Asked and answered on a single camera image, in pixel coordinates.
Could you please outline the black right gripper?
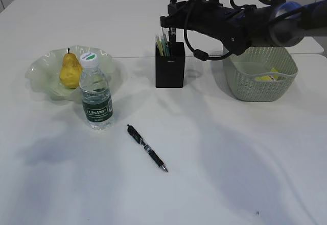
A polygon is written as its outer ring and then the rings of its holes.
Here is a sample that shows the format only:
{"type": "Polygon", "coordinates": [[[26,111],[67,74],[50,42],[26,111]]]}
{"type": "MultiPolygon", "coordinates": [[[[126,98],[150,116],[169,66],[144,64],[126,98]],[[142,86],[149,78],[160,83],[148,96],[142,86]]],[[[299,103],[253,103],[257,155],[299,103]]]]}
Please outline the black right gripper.
{"type": "Polygon", "coordinates": [[[234,0],[230,0],[230,7],[223,6],[219,0],[170,3],[170,16],[161,16],[160,26],[183,30],[184,40],[195,56],[205,56],[206,52],[192,47],[188,31],[221,41],[229,55],[240,55],[251,46],[286,46],[286,36],[282,31],[286,26],[286,18],[278,14],[286,0],[258,1],[265,6],[258,8],[255,4],[237,5],[234,0]]]}

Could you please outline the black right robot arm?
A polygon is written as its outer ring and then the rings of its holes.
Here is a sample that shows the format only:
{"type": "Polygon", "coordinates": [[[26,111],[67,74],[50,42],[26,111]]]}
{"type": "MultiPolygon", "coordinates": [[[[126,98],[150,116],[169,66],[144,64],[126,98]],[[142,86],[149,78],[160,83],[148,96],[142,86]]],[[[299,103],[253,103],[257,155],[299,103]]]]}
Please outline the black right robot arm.
{"type": "Polygon", "coordinates": [[[292,47],[304,37],[326,36],[326,1],[303,6],[287,0],[258,1],[264,7],[237,5],[234,0],[230,0],[230,7],[219,0],[171,0],[168,15],[161,16],[160,25],[183,30],[187,47],[202,61],[239,56],[250,47],[292,47]],[[193,48],[188,31],[221,41],[227,52],[212,57],[193,48]]]}

